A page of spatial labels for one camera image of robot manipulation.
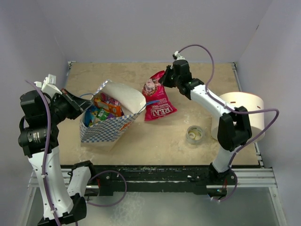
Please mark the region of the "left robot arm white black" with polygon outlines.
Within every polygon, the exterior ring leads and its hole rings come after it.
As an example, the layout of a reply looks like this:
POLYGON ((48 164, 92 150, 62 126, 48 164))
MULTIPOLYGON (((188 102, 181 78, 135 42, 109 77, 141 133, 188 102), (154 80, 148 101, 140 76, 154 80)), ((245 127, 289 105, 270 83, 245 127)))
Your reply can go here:
POLYGON ((84 198, 87 185, 96 181, 91 161, 73 165, 65 184, 59 158, 58 124, 74 120, 92 105, 65 89, 55 94, 32 90, 20 96, 24 116, 19 123, 18 143, 36 174, 43 200, 40 226, 77 223, 87 216, 84 198))

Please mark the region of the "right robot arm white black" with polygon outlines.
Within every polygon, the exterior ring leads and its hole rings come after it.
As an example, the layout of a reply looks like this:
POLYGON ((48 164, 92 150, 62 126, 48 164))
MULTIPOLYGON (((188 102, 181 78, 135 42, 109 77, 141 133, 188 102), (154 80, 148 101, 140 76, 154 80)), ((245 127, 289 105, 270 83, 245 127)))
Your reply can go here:
POLYGON ((182 95, 200 104, 219 121, 217 140, 220 149, 209 165, 209 179, 214 184, 220 184, 230 174, 230 160, 234 152, 252 137, 247 109, 222 102, 217 95, 206 89, 204 82, 192 77, 189 63, 184 59, 168 65, 159 82, 165 87, 178 88, 182 95))

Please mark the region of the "red Real chips bag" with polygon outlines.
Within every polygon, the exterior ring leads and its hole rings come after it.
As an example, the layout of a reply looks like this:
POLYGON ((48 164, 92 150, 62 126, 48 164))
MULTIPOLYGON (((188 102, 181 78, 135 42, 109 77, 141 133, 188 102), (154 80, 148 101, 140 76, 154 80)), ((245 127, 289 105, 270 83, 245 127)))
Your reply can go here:
POLYGON ((165 71, 159 71, 151 76, 142 89, 146 100, 146 113, 144 120, 152 121, 177 112, 166 94, 165 87, 159 82, 165 71))

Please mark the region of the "blue checkered paper bag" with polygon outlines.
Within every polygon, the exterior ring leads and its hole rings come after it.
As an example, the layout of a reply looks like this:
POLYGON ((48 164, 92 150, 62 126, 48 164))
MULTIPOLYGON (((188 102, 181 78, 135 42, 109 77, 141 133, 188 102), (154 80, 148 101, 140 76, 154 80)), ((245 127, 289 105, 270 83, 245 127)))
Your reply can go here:
POLYGON ((118 100, 121 103, 124 115, 115 117, 110 113, 106 120, 86 127, 84 124, 85 112, 79 123, 80 145, 109 151, 144 111, 147 102, 138 90, 111 80, 104 81, 93 94, 91 98, 92 105, 95 106, 94 96, 100 93, 105 93, 118 100))

